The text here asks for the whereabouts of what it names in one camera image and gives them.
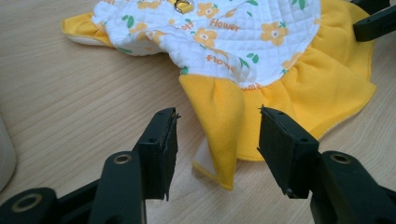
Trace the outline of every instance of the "black clamp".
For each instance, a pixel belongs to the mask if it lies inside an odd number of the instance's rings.
[[[396,223],[396,192],[375,183],[358,160],[318,152],[318,141],[285,113],[262,107],[259,151],[283,193],[306,199],[315,223]]]
[[[101,178],[58,199],[28,189],[0,207],[0,223],[146,223],[146,199],[169,197],[177,155],[174,108],[159,111],[132,151],[107,158]]]
[[[371,15],[353,24],[357,41],[374,40],[396,30],[396,6],[389,7],[389,0],[354,0],[351,3],[361,7]]]

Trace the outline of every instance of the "metal rivet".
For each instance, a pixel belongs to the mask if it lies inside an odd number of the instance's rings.
[[[41,202],[41,200],[43,200],[43,196],[41,196],[41,194],[31,193],[12,204],[11,210],[14,213],[25,212],[31,208],[34,208]]]
[[[350,164],[352,160],[342,154],[334,153],[330,155],[330,158],[336,162],[343,163],[343,164]]]
[[[119,155],[113,159],[114,163],[116,163],[118,165],[127,163],[128,161],[131,161],[131,160],[132,160],[132,156],[127,155],[127,154]]]

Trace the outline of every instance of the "floral print fabric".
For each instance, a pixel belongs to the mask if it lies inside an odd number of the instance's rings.
[[[316,35],[319,0],[103,0],[92,22],[130,55],[167,52],[182,75],[228,78],[243,90],[284,76]]]

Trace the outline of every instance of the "yellow fabric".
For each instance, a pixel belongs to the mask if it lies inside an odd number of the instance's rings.
[[[367,81],[373,42],[356,42],[352,30],[367,16],[344,1],[322,1],[321,24],[311,45],[285,76],[261,89],[242,91],[230,80],[200,74],[179,78],[224,188],[233,188],[236,159],[262,161],[257,151],[261,105],[287,113],[320,138],[368,103],[375,91]]]
[[[100,41],[109,47],[113,45],[108,40],[107,34],[101,32],[91,21],[92,13],[85,13],[76,17],[63,20],[62,31],[65,35],[85,37]]]

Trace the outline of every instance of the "light wood grain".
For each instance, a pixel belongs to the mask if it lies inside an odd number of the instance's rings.
[[[0,1],[0,114],[18,155],[0,203],[30,188],[63,196],[90,183],[109,155],[132,149],[156,111],[174,106],[182,118],[170,201],[148,201],[148,223],[313,223],[309,200],[283,196],[264,162],[238,162],[233,191],[191,169],[204,134],[169,57],[130,57],[62,34],[62,19],[95,3]],[[396,189],[395,59],[396,33],[379,38],[373,100],[320,141],[320,151],[351,154],[390,189]]]

